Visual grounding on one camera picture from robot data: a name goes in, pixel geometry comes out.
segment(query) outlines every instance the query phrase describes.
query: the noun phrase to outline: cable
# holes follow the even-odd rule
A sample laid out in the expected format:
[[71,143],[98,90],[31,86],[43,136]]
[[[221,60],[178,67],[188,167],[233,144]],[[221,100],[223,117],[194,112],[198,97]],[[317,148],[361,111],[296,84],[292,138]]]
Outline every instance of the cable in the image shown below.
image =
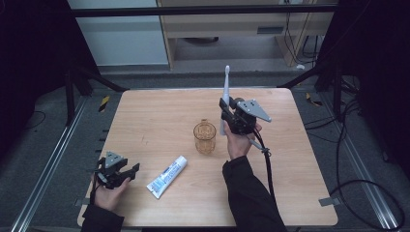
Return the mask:
[[[285,0],[284,3],[285,3],[286,5],[289,5],[289,4],[290,4],[289,0]],[[290,54],[291,54],[291,56],[292,56],[293,61],[295,61],[295,62],[296,62],[297,64],[299,64],[299,65],[304,65],[304,64],[308,64],[308,63],[314,63],[316,60],[303,61],[303,60],[300,60],[300,59],[298,58],[298,54],[297,54],[297,52],[296,52],[296,48],[295,48],[295,45],[293,44],[292,37],[291,37],[290,31],[289,31],[289,21],[290,21],[290,13],[286,13],[286,28],[285,28],[285,31],[284,31],[284,43],[285,43],[287,49],[289,50],[289,52],[290,52]],[[289,37],[289,39],[290,39],[290,44],[292,45],[293,51],[290,49],[289,44],[287,43],[287,39],[286,39],[286,36],[287,36],[287,35],[289,35],[288,37]]]
[[327,139],[327,138],[321,137],[321,136],[316,135],[316,134],[313,134],[313,133],[307,132],[307,134],[308,134],[308,135],[311,135],[311,136],[314,136],[314,137],[317,137],[317,138],[322,139],[322,140],[327,141],[327,142],[337,143],[337,141],[329,140],[329,139]]
[[[348,210],[353,216],[355,216],[358,220],[360,220],[361,222],[363,222],[363,223],[366,224],[367,226],[369,226],[369,227],[371,227],[371,228],[373,228],[373,229],[382,230],[382,231],[396,231],[396,230],[400,229],[400,228],[404,225],[404,222],[405,222],[405,214],[404,214],[404,211],[402,210],[401,206],[398,204],[398,201],[393,197],[393,195],[392,195],[391,193],[389,193],[385,188],[381,187],[380,185],[378,185],[378,184],[376,184],[376,183],[374,183],[374,182],[368,181],[368,180],[351,180],[351,181],[348,181],[348,182],[343,183],[343,184],[340,183],[340,176],[339,176],[339,150],[340,150],[341,140],[342,140],[342,137],[343,137],[343,136],[342,136],[342,135],[343,135],[343,132],[344,132],[345,130],[347,130],[347,128],[346,128],[346,122],[345,122],[345,120],[346,120],[346,115],[347,115],[347,112],[349,112],[349,111],[348,111],[348,110],[349,110],[349,107],[351,107],[352,105],[354,105],[354,104],[350,104],[350,103],[348,103],[348,104],[346,105],[346,107],[345,107],[345,109],[343,110],[343,113],[342,113],[342,121],[341,121],[341,123],[342,123],[342,128],[341,128],[340,136],[339,136],[338,141],[337,141],[337,151],[336,151],[336,155],[337,155],[337,156],[336,156],[337,187],[336,187],[334,190],[331,191],[330,195],[332,195],[333,193],[335,193],[336,190],[337,190],[338,193],[339,193],[339,195],[340,195],[340,199],[341,199],[341,201],[344,203],[344,205],[346,206],[347,210]],[[382,189],[382,190],[394,201],[394,203],[396,204],[396,206],[397,206],[398,209],[400,210],[400,215],[401,215],[401,218],[402,218],[401,223],[400,223],[397,227],[391,228],[391,229],[386,229],[386,228],[383,228],[383,227],[381,227],[381,226],[375,225],[375,224],[373,224],[373,223],[371,223],[371,222],[365,220],[364,218],[360,217],[360,216],[349,206],[349,204],[347,203],[346,199],[344,198],[344,195],[343,195],[343,192],[342,192],[341,188],[343,188],[344,186],[353,184],[353,183],[360,183],[360,182],[367,183],[367,184],[371,184],[371,185],[375,185],[375,186],[379,187],[380,189]]]
[[275,193],[274,193],[274,182],[272,180],[272,166],[271,166],[271,152],[269,152],[269,148],[265,147],[265,144],[263,143],[262,136],[260,135],[259,131],[257,129],[253,130],[253,134],[257,138],[257,140],[260,143],[260,146],[262,147],[261,151],[262,154],[265,156],[265,161],[266,161],[266,170],[268,173],[268,186],[269,186],[269,193],[271,193],[272,198],[275,200]]
[[24,128],[25,130],[30,130],[30,129],[36,128],[38,125],[40,125],[42,122],[44,122],[44,120],[45,120],[45,113],[42,112],[42,111],[39,111],[39,110],[36,110],[36,111],[34,111],[34,112],[35,112],[35,113],[41,113],[41,114],[43,114],[43,118],[42,118],[42,120],[41,120],[39,123],[37,123],[36,125],[31,126],[31,127]]
[[316,52],[316,50],[317,50],[317,41],[318,41],[318,38],[319,38],[319,36],[316,36],[316,39],[315,39],[315,42],[314,42],[314,50],[313,50],[313,52],[305,52],[305,47],[306,47],[306,45],[307,45],[307,43],[308,43],[309,36],[307,36],[307,38],[305,39],[304,46],[302,47],[302,54],[303,54],[303,56],[306,57],[306,58],[311,58],[311,59],[313,59],[313,60],[311,61],[312,67],[314,66],[314,63],[317,61],[317,54],[318,54],[318,52]]
[[334,119],[332,119],[331,121],[328,121],[328,122],[326,122],[326,123],[324,123],[324,124],[322,124],[322,125],[319,125],[319,126],[315,126],[315,127],[311,127],[311,128],[306,128],[305,130],[315,130],[315,129],[321,129],[321,128],[324,128],[324,127],[326,127],[326,126],[328,126],[329,124],[331,124],[332,122],[334,122],[336,120],[336,118],[334,118]]
[[323,121],[323,120],[330,119],[330,118],[334,119],[335,117],[334,117],[334,116],[329,116],[329,117],[326,117],[326,118],[317,119],[317,120],[314,120],[314,121],[311,121],[311,122],[305,123],[304,125],[306,126],[306,125],[309,125],[309,124],[313,124],[313,123],[321,122],[321,121]]
[[96,200],[97,189],[101,186],[101,185],[98,185],[96,187],[97,178],[99,178],[97,173],[99,172],[99,166],[103,164],[104,162],[105,162],[105,158],[101,158],[100,160],[98,160],[96,164],[96,168],[94,169],[93,187],[91,188],[91,192],[90,192],[90,205],[94,205],[95,200]]

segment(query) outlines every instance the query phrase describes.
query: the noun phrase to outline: sleeve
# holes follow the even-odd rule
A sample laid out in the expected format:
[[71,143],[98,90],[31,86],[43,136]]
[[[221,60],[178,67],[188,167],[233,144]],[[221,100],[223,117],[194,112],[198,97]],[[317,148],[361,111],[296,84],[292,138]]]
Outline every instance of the sleeve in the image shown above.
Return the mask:
[[222,174],[239,232],[287,231],[275,197],[253,175],[246,156],[227,161]]
[[95,205],[88,205],[82,216],[81,232],[120,232],[124,221],[124,217]]

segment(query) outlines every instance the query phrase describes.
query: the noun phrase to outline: toothpaste tube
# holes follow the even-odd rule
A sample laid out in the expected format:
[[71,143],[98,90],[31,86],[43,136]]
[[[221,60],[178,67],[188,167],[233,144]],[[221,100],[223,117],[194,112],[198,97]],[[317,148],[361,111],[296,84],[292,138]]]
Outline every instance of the toothpaste tube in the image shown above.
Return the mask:
[[178,176],[178,174],[187,166],[187,159],[183,156],[177,158],[172,164],[167,167],[162,174],[151,182],[147,188],[151,193],[160,199],[166,188],[172,183],[172,181]]

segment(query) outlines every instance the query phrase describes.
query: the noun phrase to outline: gray floor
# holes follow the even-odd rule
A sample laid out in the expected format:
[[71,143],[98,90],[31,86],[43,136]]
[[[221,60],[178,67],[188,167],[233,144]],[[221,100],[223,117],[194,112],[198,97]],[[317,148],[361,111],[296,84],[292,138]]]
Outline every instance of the gray floor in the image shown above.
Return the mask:
[[[220,38],[217,43],[189,43],[180,40],[178,45],[175,68],[172,71],[149,68],[133,74],[107,72],[105,77],[133,89],[220,87],[223,84],[224,66],[230,65],[232,86],[276,86],[302,72],[284,64],[278,45],[272,37]],[[331,93],[317,95],[312,91],[312,83],[314,78],[292,91],[304,123],[331,116],[326,106],[316,106],[307,101],[306,92],[311,92],[319,101],[324,101]],[[88,188],[90,174],[87,170],[94,168],[106,137],[104,130],[109,129],[121,98],[120,93],[96,82],[92,84],[95,87],[93,96],[86,100],[79,124],[31,220],[31,227],[43,231],[63,231],[62,228],[78,230],[76,218],[79,208],[74,205],[74,201],[82,198]],[[100,113],[98,108],[106,95],[110,96],[110,101],[105,112]],[[343,99],[348,102],[352,96],[344,95]],[[64,129],[64,89],[42,96],[37,101],[36,110],[45,114],[44,120],[42,121],[42,113],[33,115],[27,127],[40,124],[22,133],[10,151],[9,162],[2,163],[1,166],[0,228],[4,231],[8,231],[7,228],[13,224],[30,196]],[[409,215],[410,182],[398,165],[382,160],[377,141],[365,118],[358,115],[358,112],[359,110],[353,111],[347,117],[348,135],[374,181],[388,189]],[[328,190],[332,190],[336,186],[336,125],[330,124],[320,130],[307,132]],[[339,165],[342,182],[358,178],[345,147],[340,149]],[[363,218],[380,225],[361,185],[346,187],[343,193],[349,205]],[[385,198],[396,220],[400,220],[395,205]],[[353,217],[343,205],[336,206],[336,210],[339,218],[337,225],[331,228],[302,228],[300,231],[373,231]],[[401,231],[410,231],[410,223],[406,223]]]

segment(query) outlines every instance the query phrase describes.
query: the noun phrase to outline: wooden table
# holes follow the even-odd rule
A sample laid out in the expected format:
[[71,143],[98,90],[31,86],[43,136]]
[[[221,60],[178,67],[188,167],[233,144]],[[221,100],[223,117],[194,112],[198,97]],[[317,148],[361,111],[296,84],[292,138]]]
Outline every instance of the wooden table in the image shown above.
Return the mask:
[[[235,225],[221,173],[228,160],[226,138],[219,135],[221,95],[221,89],[124,93],[102,156],[112,151],[129,159],[122,171],[141,163],[116,211],[126,217],[125,226]],[[230,96],[256,99],[273,118],[272,123],[259,122],[265,146],[272,152],[275,194],[285,225],[336,224],[334,207],[319,204],[318,200],[329,197],[329,193],[292,93],[287,89],[248,88],[231,89]],[[218,131],[211,155],[201,155],[195,149],[193,128],[201,119],[208,119]],[[157,199],[146,186],[179,156],[188,160],[187,167]],[[255,147],[249,151],[249,161],[267,187],[266,163]],[[81,209],[78,224],[82,224],[85,208]]]

